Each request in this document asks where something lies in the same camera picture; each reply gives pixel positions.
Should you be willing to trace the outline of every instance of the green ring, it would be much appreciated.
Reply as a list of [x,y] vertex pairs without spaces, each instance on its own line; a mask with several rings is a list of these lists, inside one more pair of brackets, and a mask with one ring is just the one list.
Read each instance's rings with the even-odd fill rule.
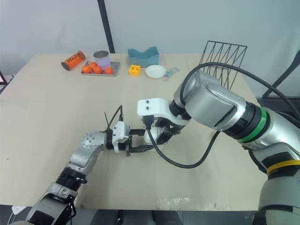
[[250,134],[248,134],[247,136],[245,136],[241,139],[238,139],[237,140],[238,142],[250,141],[251,139],[255,138],[255,136],[257,136],[261,132],[261,130],[264,128],[264,126],[267,123],[267,112],[263,108],[260,108],[260,109],[261,109],[261,118],[260,118],[257,126],[254,128],[254,130]]

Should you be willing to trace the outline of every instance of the yellow ring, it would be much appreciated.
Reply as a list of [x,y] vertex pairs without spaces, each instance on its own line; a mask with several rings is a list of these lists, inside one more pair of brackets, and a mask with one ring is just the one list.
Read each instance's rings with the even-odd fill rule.
[[300,160],[287,160],[284,162],[276,163],[270,167],[267,168],[267,175],[270,174],[270,172],[279,169],[281,167],[289,166],[289,165],[300,165]]

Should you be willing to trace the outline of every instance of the white plate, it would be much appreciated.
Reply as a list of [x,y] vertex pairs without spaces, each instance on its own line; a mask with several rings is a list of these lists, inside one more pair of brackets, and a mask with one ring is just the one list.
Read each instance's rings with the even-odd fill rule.
[[145,73],[148,77],[158,79],[165,75],[166,69],[160,65],[152,65],[146,68]]

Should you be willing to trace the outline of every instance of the table surface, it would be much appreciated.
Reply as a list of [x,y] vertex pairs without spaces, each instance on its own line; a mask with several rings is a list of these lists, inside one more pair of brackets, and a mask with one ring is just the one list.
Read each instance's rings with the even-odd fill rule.
[[[82,135],[106,127],[123,105],[124,121],[142,128],[137,101],[173,99],[173,93],[200,59],[200,54],[162,54],[166,69],[178,67],[171,78],[128,75],[126,54],[111,54],[120,62],[116,77],[86,76],[78,66],[66,71],[60,64],[70,54],[35,55],[0,95],[0,203],[32,206],[56,180],[79,145]],[[86,60],[93,60],[87,54]],[[241,75],[232,90],[257,101]],[[194,120],[170,139],[163,152],[191,164],[204,153],[214,130]],[[88,184],[80,193],[80,207],[139,210],[256,210],[266,180],[248,152],[220,134],[206,161],[195,169],[181,169],[156,152],[104,151]]]

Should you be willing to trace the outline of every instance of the tin can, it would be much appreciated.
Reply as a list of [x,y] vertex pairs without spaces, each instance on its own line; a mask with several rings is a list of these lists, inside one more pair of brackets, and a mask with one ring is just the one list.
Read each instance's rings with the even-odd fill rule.
[[99,67],[105,69],[111,67],[111,61],[109,59],[109,53],[107,51],[98,51],[94,53],[95,61]]
[[81,63],[83,60],[85,60],[85,55],[83,54],[83,52],[78,51],[76,54],[72,55],[70,58],[67,58],[61,64],[66,70],[69,71],[75,66],[77,66],[79,63]]

